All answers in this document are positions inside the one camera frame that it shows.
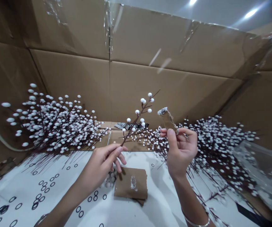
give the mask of fingernail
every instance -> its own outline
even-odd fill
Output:
[[[174,130],[173,130],[173,129],[169,129],[169,130],[167,131],[167,135],[175,135]]]

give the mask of right hand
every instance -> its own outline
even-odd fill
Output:
[[[161,129],[160,136],[168,138],[167,167],[170,176],[185,177],[187,167],[197,154],[197,133],[187,128],[179,128],[179,134],[176,135],[173,129]]]

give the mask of small cardboard square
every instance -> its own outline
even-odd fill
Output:
[[[146,179],[144,169],[122,167],[122,172],[117,174],[114,196],[146,200],[148,198]]]

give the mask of cardboard flap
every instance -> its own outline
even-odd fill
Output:
[[[243,78],[263,55],[245,62],[267,43],[236,29],[127,5],[111,4],[110,12],[113,61]]]

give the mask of clear plastic wrap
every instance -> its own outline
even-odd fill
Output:
[[[261,199],[272,210],[272,150],[243,141],[234,149],[234,156],[257,183]]]

